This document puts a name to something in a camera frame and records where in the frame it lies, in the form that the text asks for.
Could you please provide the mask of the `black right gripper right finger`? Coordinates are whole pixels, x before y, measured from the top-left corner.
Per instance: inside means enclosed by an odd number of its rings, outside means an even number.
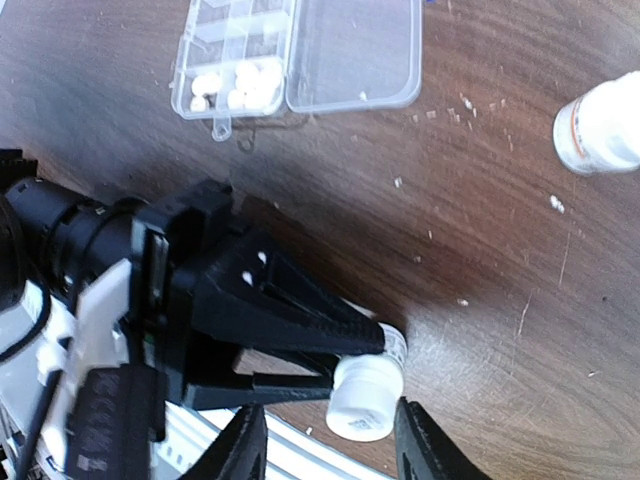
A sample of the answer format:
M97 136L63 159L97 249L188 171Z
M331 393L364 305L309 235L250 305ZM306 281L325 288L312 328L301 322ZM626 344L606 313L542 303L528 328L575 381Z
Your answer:
M394 435L399 479L490 479L417 401L398 401Z

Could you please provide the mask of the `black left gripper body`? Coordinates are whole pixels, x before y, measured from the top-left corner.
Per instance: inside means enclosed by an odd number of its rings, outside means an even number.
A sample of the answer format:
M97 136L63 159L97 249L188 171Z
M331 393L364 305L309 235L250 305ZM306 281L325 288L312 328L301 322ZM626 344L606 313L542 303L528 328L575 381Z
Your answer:
M125 198L104 205L42 179L8 192L27 252L52 292L76 309L80 295L125 264L124 317L154 338L155 364L168 375L171 400L232 400L234 344L213 331L206 270L230 256L232 189L203 181L156 204Z

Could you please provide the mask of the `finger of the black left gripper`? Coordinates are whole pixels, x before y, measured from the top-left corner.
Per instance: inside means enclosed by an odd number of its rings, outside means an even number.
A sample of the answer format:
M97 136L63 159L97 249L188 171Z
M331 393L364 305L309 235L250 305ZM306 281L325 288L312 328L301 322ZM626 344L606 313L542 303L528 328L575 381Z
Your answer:
M192 326L259 350L379 354L376 322L325 290L267 234L225 239L199 262Z
M239 408L327 400L333 388L338 357L328 354L271 351L269 354L300 366L308 375L235 371L242 348L216 344L191 357L185 371L182 405L193 410Z

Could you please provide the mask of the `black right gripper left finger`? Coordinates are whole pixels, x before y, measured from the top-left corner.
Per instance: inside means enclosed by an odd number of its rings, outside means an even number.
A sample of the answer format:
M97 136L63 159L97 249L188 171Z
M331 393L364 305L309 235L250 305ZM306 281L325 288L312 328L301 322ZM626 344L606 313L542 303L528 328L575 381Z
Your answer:
M243 406L181 479L264 480L267 441L264 407Z

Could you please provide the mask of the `small white dropper bottle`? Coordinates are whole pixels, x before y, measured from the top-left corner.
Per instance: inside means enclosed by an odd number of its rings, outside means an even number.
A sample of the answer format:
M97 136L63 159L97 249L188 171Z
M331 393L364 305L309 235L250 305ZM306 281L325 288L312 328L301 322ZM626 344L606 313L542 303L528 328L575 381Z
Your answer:
M350 441L378 441L394 429L408 347L398 329L388 324L380 327L385 339L381 354L345 356L334 371L326 424Z

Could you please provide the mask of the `clear plastic pill organizer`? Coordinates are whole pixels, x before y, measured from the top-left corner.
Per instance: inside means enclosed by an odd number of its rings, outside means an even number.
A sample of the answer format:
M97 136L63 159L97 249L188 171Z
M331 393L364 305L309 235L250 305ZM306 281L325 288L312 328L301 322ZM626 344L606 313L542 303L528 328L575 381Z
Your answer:
M172 108L225 141L240 118L405 107L421 88L422 14L420 1L193 1Z

